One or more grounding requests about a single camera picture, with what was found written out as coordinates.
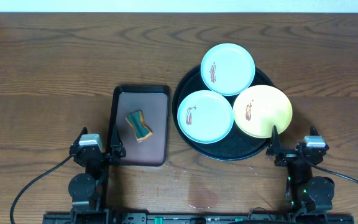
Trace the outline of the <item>light blue plate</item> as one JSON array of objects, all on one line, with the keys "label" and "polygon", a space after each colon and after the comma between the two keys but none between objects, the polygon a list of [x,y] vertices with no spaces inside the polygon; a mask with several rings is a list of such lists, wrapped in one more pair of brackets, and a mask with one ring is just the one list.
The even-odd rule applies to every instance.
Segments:
[{"label": "light blue plate", "polygon": [[223,96],[234,96],[250,87],[255,77],[255,62],[240,45],[218,44],[204,55],[200,74],[210,90]]},{"label": "light blue plate", "polygon": [[228,135],[234,124],[234,113],[231,104],[219,93],[199,90],[180,103],[177,121],[188,139],[212,144]]}]

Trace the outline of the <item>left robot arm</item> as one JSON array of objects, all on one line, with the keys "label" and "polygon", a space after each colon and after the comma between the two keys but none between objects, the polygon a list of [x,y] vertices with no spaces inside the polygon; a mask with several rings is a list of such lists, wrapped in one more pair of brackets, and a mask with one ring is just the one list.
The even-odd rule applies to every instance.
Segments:
[{"label": "left robot arm", "polygon": [[74,162],[85,168],[85,172],[72,178],[68,192],[72,197],[76,213],[99,212],[105,207],[109,167],[119,165],[126,156],[126,150],[114,125],[106,152],[98,134],[88,133],[83,128],[70,146],[69,155]]}]

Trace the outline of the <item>black rectangular tray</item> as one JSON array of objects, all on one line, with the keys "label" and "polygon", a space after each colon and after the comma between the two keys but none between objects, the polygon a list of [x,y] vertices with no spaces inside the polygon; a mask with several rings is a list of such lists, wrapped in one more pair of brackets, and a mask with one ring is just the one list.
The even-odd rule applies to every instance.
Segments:
[{"label": "black rectangular tray", "polygon": [[[107,151],[112,151],[114,132],[126,150],[121,159],[127,166],[161,166],[165,162],[169,120],[169,87],[121,85],[113,92]],[[141,111],[152,135],[139,142],[126,121],[129,114]]]}]

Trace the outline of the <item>yellow plate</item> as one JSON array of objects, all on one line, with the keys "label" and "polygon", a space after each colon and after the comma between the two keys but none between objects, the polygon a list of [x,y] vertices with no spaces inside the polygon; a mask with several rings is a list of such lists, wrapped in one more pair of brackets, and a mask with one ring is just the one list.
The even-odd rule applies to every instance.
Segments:
[{"label": "yellow plate", "polygon": [[291,123],[293,109],[288,97],[273,86],[255,85],[240,93],[233,104],[237,126],[254,138],[269,138],[272,129],[280,134]]}]

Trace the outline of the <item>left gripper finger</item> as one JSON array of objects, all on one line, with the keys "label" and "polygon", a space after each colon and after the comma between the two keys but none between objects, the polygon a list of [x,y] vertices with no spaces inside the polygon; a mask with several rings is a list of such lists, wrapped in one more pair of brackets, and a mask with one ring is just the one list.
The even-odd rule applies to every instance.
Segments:
[{"label": "left gripper finger", "polygon": [[116,124],[112,128],[110,147],[115,152],[123,152],[124,150]]},{"label": "left gripper finger", "polygon": [[79,146],[79,141],[80,141],[82,135],[87,134],[87,133],[88,133],[88,130],[87,130],[86,127],[84,127],[84,128],[81,130],[81,132],[80,132],[80,134],[78,135],[78,137],[77,137],[77,138],[75,139],[75,141],[73,142],[72,146]]}]

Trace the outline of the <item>orange green sponge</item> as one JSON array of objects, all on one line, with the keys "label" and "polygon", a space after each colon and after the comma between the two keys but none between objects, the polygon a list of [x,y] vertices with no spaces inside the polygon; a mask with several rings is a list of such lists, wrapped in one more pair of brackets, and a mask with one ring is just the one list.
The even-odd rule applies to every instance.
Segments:
[{"label": "orange green sponge", "polygon": [[134,130],[134,135],[137,142],[142,142],[153,135],[152,130],[145,123],[143,112],[141,110],[127,115],[126,121]]}]

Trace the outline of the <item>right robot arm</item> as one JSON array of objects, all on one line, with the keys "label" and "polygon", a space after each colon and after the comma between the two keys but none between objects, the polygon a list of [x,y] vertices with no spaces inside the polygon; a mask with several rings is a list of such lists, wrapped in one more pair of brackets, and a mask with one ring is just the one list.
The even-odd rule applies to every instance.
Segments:
[{"label": "right robot arm", "polygon": [[310,127],[310,135],[305,136],[294,149],[284,149],[277,128],[272,128],[266,155],[275,158],[277,167],[287,168],[286,198],[298,213],[319,213],[333,209],[333,180],[312,173],[312,167],[323,162],[328,149],[329,146],[313,126]]}]

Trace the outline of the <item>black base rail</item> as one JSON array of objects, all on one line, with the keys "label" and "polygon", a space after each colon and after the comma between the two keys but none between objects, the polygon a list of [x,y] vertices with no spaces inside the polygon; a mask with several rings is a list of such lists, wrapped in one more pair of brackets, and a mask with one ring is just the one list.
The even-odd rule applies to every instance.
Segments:
[{"label": "black base rail", "polygon": [[246,223],[354,223],[351,216],[345,215],[309,215],[298,216],[291,220],[280,215],[169,215],[146,213],[99,213],[99,214],[64,214],[49,213],[43,216],[43,224],[70,223],[108,223],[108,224],[246,224]]}]

